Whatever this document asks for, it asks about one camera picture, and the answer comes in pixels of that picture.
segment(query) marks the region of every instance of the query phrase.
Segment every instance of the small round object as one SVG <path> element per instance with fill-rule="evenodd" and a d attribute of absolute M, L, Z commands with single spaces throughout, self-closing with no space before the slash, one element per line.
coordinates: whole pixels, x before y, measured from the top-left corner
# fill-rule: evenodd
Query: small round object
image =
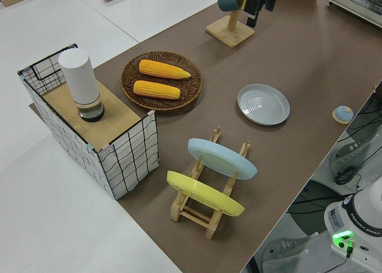
<path fill-rule="evenodd" d="M 353 119 L 353 111 L 347 106 L 339 106 L 332 115 L 340 124 L 348 124 Z"/>

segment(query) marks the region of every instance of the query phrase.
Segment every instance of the yellow corn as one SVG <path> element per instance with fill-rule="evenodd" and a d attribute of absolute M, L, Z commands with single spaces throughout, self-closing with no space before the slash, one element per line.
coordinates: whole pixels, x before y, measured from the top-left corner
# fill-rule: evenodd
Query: yellow corn
<path fill-rule="evenodd" d="M 190 73 L 177 66 L 146 59 L 140 61 L 139 72 L 150 76 L 171 79 L 183 79 L 191 77 Z"/>
<path fill-rule="evenodd" d="M 133 92 L 137 95 L 160 99 L 176 100 L 180 97 L 179 88 L 142 80 L 134 83 Z"/>

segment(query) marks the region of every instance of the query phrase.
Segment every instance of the wire mesh basket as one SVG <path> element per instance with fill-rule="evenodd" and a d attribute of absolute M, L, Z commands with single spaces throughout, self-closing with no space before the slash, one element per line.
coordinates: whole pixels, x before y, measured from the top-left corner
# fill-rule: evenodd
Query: wire mesh basket
<path fill-rule="evenodd" d="M 159 166 L 156 115 L 150 111 L 100 150 L 95 149 L 44 98 L 44 95 L 66 83 L 58 57 L 70 48 L 77 48 L 77 45 L 69 45 L 37 61 L 18 71 L 18 75 L 41 118 L 62 148 L 117 200 Z"/>

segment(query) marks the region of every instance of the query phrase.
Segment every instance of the blue plate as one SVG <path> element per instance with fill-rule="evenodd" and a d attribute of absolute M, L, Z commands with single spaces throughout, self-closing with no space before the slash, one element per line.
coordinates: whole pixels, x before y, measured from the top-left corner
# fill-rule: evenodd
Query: blue plate
<path fill-rule="evenodd" d="M 189 152 L 195 159 L 202 157 L 205 166 L 226 176 L 238 173 L 238 179 L 251 179 L 257 173 L 256 167 L 246 158 L 209 140 L 190 139 Z"/>

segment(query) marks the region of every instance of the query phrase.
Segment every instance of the black cable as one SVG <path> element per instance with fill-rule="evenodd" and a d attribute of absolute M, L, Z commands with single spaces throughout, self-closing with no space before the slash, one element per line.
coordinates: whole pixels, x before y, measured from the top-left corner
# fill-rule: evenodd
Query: black cable
<path fill-rule="evenodd" d="M 345 137 L 345 138 L 343 138 L 343 139 L 341 139 L 341 140 L 338 140 L 337 143 L 342 142 L 343 140 L 347 140 L 349 137 L 352 137 L 353 135 L 355 135 L 356 133 L 358 133 L 359 131 L 361 131 L 363 128 L 365 128 L 367 125 L 371 125 L 371 124 L 374 124 L 374 123 L 376 123 L 376 122 L 370 122 L 370 123 L 368 123 L 368 124 L 366 124 L 366 125 L 363 125 L 362 128 L 356 130 L 354 133 L 350 134 L 348 137 Z"/>
<path fill-rule="evenodd" d="M 317 197 L 317 198 L 312 198 L 311 200 L 301 200 L 301 201 L 295 201 L 292 204 L 300 204 L 300 203 L 309 203 L 311 201 L 316 201 L 316 200 L 337 200 L 339 198 L 345 199 L 351 194 L 345 194 L 345 195 L 337 195 L 336 197 Z"/>
<path fill-rule="evenodd" d="M 368 159 L 370 159 L 373 155 L 375 155 L 380 149 L 382 149 L 382 146 L 380 146 L 375 152 L 372 153 L 372 155 L 370 155 L 370 157 L 368 157 L 367 159 L 365 159 L 364 161 L 362 161 L 359 166 L 357 166 L 357 168 L 361 169 L 360 166 L 362 164 L 364 164 L 365 162 L 367 162 Z"/>
<path fill-rule="evenodd" d="M 341 264 L 338 264 L 338 265 L 335 265 L 335 267 L 329 269 L 329 270 L 326 270 L 324 273 L 328 273 L 328 272 L 331 272 L 333 271 L 334 269 L 337 269 L 338 267 L 344 265 L 347 261 L 348 261 L 349 258 L 346 258 L 344 262 L 342 262 Z"/>
<path fill-rule="evenodd" d="M 308 200 L 306 197 L 304 197 L 303 195 L 299 195 L 299 196 L 301 196 L 302 198 L 304 198 L 306 201 L 308 201 L 309 203 L 311 203 L 311 204 L 313 204 L 313 205 L 315 205 L 315 206 L 318 206 L 318 207 L 321 207 L 321 208 L 326 208 L 325 206 L 322 206 L 322 205 L 320 205 L 320 204 L 316 204 L 316 203 L 314 203 L 313 201 L 310 201 L 310 200 Z"/>
<path fill-rule="evenodd" d="M 367 123 L 364 124 L 364 125 L 360 125 L 360 126 L 358 126 L 358 127 L 356 127 L 356 128 L 350 128 L 350 127 L 349 127 L 349 129 L 351 129 L 351 130 L 357 130 L 357 129 L 359 129 L 359 128 L 364 128 L 364 127 L 366 127 L 367 125 L 371 125 L 371 124 L 373 124 L 373 122 L 374 122 L 376 119 L 380 118 L 381 116 L 382 116 L 382 114 L 379 115 L 378 117 L 372 119 L 371 121 L 367 122 Z"/>
<path fill-rule="evenodd" d="M 372 100 L 374 99 L 374 94 L 371 94 L 370 99 L 368 100 L 367 106 L 360 112 L 358 115 L 362 115 L 365 113 L 365 111 L 370 107 Z"/>
<path fill-rule="evenodd" d="M 378 110 L 375 110 L 375 111 L 371 111 L 371 112 L 363 112 L 363 113 L 359 113 L 358 115 L 366 115 L 366 114 L 372 114 L 372 113 L 376 113 L 376 112 L 379 112 L 381 111 L 382 108 L 379 108 Z"/>
<path fill-rule="evenodd" d="M 348 261 L 348 259 L 350 258 L 350 255 L 352 255 L 352 253 L 353 253 L 353 241 L 350 240 L 348 245 L 347 245 L 347 248 L 346 248 L 346 258 L 345 258 L 344 262 L 342 262 L 341 264 L 335 265 L 335 267 L 332 267 L 329 270 L 326 270 L 324 273 L 329 273 L 329 272 L 333 271 L 334 269 L 337 269 L 338 267 L 344 265 Z"/>
<path fill-rule="evenodd" d="M 357 181 L 357 184 L 356 184 L 356 192 L 359 192 L 359 190 L 358 190 L 358 184 L 359 184 L 359 182 L 361 181 L 362 176 L 361 176 L 360 174 L 356 174 L 356 176 L 359 176 L 359 180 Z"/>
<path fill-rule="evenodd" d="M 309 213 L 316 213 L 316 212 L 321 212 L 325 211 L 325 209 L 319 209 L 319 210 L 313 210 L 313 211 L 307 211 L 307 212 L 291 212 L 291 211 L 286 211 L 285 213 L 289 214 L 309 214 Z"/>

